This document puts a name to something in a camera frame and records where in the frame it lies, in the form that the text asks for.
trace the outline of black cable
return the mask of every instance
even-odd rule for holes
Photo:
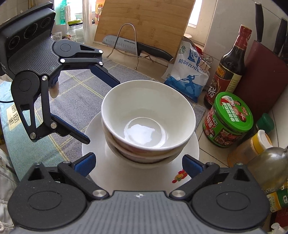
[[[11,102],[14,102],[13,100],[12,101],[0,101],[1,103],[11,103]]]

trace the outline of gray placemat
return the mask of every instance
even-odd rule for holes
[[[109,73],[121,83],[130,80],[152,80],[131,68],[111,60],[103,59]],[[59,116],[81,132],[85,132],[92,118],[100,112],[104,96],[110,86],[93,75],[90,70],[62,71],[59,76],[60,93],[50,98],[51,113]],[[0,100],[12,100],[11,83],[0,85]],[[193,102],[196,127],[199,125],[205,108]],[[63,160],[75,161],[82,156],[82,143],[71,136],[61,137],[53,133],[36,143],[30,141],[21,124],[13,103],[1,103],[0,115],[7,148],[15,171],[21,179],[34,162],[45,166],[56,166]],[[35,102],[36,124],[42,123],[41,98]]]

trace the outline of wooden cutting board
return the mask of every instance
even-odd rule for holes
[[[137,41],[162,49],[176,58],[195,0],[106,0],[95,34],[117,36],[120,27],[131,23]],[[125,25],[120,37],[135,40],[134,30]]]

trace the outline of knife block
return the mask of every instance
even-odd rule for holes
[[[268,113],[288,84],[288,67],[261,43],[254,41],[246,59],[246,72],[234,94],[250,108],[254,122]]]

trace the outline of kitchen knife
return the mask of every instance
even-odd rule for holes
[[[262,4],[255,2],[255,8],[256,8],[255,21],[256,21],[257,41],[261,43],[264,28],[264,16],[263,16]]]
[[[280,58],[288,64],[288,34],[286,36]]]
[[[276,54],[277,56],[279,55],[281,48],[284,44],[286,32],[287,32],[287,20],[282,18],[279,29],[278,29],[278,33],[276,36],[275,47],[273,50],[273,53]]]
[[[114,35],[107,35],[106,37],[104,37],[102,43],[113,47],[116,39],[117,37]],[[122,38],[122,37],[118,38],[115,48],[129,52],[131,54],[138,54],[138,56],[140,56],[142,51],[145,51],[146,53],[154,57],[165,59],[168,62],[170,62],[173,59],[173,57],[166,51],[152,47],[152,46],[145,45],[140,42],[137,42],[137,52],[136,52],[136,42]]]

